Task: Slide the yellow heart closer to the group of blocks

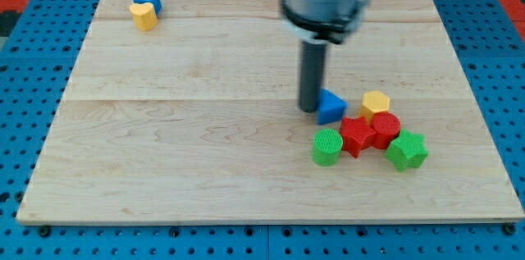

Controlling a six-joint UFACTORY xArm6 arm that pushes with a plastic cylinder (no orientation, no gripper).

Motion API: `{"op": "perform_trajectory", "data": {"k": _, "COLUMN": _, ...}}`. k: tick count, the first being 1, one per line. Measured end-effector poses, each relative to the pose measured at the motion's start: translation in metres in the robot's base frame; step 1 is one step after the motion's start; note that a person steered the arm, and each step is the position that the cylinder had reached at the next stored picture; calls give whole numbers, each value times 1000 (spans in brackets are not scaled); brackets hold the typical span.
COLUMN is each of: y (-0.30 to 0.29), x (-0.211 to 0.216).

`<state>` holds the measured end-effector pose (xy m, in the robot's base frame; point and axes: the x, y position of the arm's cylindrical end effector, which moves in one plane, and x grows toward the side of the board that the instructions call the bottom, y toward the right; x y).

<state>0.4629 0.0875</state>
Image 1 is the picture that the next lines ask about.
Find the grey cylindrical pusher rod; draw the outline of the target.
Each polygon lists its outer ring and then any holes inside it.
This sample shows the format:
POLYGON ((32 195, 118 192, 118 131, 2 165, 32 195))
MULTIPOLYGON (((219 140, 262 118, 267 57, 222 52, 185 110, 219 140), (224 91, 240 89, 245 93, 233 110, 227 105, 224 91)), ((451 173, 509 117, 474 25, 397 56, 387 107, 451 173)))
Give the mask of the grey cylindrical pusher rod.
POLYGON ((299 108, 315 112, 319 106, 327 45, 301 42, 299 64, 299 108))

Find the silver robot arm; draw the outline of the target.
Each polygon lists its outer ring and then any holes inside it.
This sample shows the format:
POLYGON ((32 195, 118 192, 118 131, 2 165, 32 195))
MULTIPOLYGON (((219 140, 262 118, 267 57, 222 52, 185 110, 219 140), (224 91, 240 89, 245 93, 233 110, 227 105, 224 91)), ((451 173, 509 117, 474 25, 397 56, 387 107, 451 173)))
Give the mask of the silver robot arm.
POLYGON ((280 0, 281 17, 300 39, 299 108, 320 103, 329 44, 342 44, 359 27, 369 0, 280 0))

